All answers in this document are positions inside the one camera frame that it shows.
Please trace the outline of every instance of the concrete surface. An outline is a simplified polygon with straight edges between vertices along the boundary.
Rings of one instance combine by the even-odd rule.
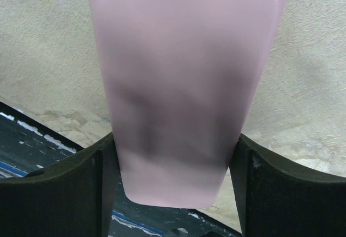
[[[288,0],[243,132],[346,176],[346,0]],[[110,131],[88,0],[0,0],[0,101],[88,146]],[[207,214],[240,229],[231,181]]]

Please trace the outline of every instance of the scratched black surface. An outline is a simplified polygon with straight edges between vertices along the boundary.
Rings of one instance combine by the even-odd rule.
[[[70,149],[82,149],[74,142],[4,103],[0,103],[0,113],[5,114],[0,115],[0,161],[26,173],[73,155],[72,152],[47,141],[44,138],[45,135],[49,135]],[[13,121],[9,119],[9,115],[14,118]],[[37,128],[38,133],[28,130],[25,125],[20,125],[18,121]],[[4,171],[0,173],[0,179],[5,176],[10,175]],[[185,229],[188,232],[187,236],[190,237],[199,237],[208,232],[218,233],[221,237],[241,236],[235,230],[196,210],[137,205],[126,198],[121,183],[119,183],[117,191],[110,236],[163,236],[163,233],[177,228]]]

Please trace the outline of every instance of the pink container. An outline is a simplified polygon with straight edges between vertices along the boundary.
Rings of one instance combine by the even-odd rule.
[[[219,192],[284,0],[90,0],[126,196],[203,208]]]

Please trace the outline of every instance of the beige surface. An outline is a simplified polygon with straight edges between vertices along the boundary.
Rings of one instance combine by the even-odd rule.
[[[346,176],[346,0],[288,0],[244,133]],[[0,100],[88,146],[110,131],[88,0],[0,0]],[[239,229],[227,176],[205,210]]]

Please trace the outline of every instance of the blue stripe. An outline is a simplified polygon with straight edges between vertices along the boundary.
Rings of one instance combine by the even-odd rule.
[[[20,177],[27,175],[27,172],[24,172],[24,171],[14,167],[14,166],[8,165],[7,163],[4,163],[2,161],[0,161],[0,168],[5,169],[5,170],[7,170],[7,171],[9,171],[9,172],[11,172],[13,174],[16,174],[16,175],[20,176]],[[141,228],[145,229],[148,232],[159,234],[161,236],[164,234],[164,232],[161,232],[161,231],[159,231],[157,229],[154,229],[154,228],[151,228],[149,226],[146,226],[146,225],[144,225],[144,224],[142,224],[140,222],[132,221],[129,218],[127,218],[126,216],[124,216],[124,215],[122,215],[120,213],[117,213],[114,210],[112,212],[112,215],[114,215],[114,216],[118,217],[119,219],[121,219],[123,221],[126,221],[126,222],[128,222],[128,223],[130,223],[132,225],[141,227]]]

